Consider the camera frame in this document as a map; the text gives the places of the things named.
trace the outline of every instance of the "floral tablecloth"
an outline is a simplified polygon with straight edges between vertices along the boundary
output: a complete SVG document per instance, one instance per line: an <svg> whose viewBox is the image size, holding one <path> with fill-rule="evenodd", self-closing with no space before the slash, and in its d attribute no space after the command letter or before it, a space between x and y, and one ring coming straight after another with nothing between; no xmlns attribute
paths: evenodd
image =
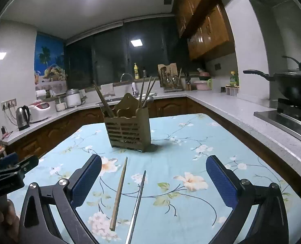
<svg viewBox="0 0 301 244"><path fill-rule="evenodd" d="M24 179L25 187L8 195L20 214L32 182L55 184L81 168L91 154L102 158L102 171L84 204L77 208L83 222L100 243L124 243L143 171L147 171L132 243L209 243L231 212L205 168L208 156L216 155L239 179L255 185L277 183L287 210L290 243L301 236L301 199L263 160L237 138L204 114L150 119L150 152L111 148L104 123L81 127L39 160ZM117 185L125 157L127 170L116 231L109 230ZM251 225L256 206L238 239ZM64 240L72 242L57 213L52 212Z"/></svg>

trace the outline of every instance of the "faucet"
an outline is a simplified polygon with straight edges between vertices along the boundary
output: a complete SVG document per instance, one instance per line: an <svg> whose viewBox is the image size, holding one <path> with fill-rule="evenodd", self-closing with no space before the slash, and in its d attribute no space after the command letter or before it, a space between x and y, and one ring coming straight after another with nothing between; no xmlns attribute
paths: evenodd
<svg viewBox="0 0 301 244"><path fill-rule="evenodd" d="M120 83L122 82L122 78L123 78L124 75L130 75L131 76L131 81L132 82L134 81L134 78L130 73L124 73L124 74L121 75Z"/></svg>
<svg viewBox="0 0 301 244"><path fill-rule="evenodd" d="M135 84L135 79L134 79L134 77L130 74L130 73L124 73L124 74L122 74L121 75L121 79L120 79L120 82L122 82L122 77L124 76L124 75L130 75L131 76L131 81L132 81L132 84L131 84L131 87L132 87L132 94L133 94L133 96L138 96L138 90L137 90L137 87L136 87L136 84Z"/></svg>

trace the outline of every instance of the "human hand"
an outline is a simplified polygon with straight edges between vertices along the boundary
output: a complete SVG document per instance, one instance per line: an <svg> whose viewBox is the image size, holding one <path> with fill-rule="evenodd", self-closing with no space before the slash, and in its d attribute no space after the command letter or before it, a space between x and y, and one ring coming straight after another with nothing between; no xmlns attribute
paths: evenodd
<svg viewBox="0 0 301 244"><path fill-rule="evenodd" d="M4 211L0 210L0 226L10 238L18 242L19 218L16 215L14 203L7 199L6 195L0 197L0 202L5 203Z"/></svg>

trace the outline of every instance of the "black pan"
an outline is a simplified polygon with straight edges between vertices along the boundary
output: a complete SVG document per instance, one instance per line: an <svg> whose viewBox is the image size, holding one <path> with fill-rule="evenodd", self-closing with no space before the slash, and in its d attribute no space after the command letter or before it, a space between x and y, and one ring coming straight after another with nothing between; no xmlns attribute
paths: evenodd
<svg viewBox="0 0 301 244"><path fill-rule="evenodd" d="M301 106L301 62L294 58L283 56L283 58L290 58L298 64L298 71L275 73L273 76L257 70L243 71L245 74L257 74L270 82L276 82L280 92L288 98L294 105Z"/></svg>

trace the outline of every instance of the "wall mural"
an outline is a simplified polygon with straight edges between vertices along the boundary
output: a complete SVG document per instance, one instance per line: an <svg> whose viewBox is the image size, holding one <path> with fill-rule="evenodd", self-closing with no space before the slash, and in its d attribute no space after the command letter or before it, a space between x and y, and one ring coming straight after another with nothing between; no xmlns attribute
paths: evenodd
<svg viewBox="0 0 301 244"><path fill-rule="evenodd" d="M64 67L64 43L57 38L37 34L34 55L35 90L67 90Z"/></svg>

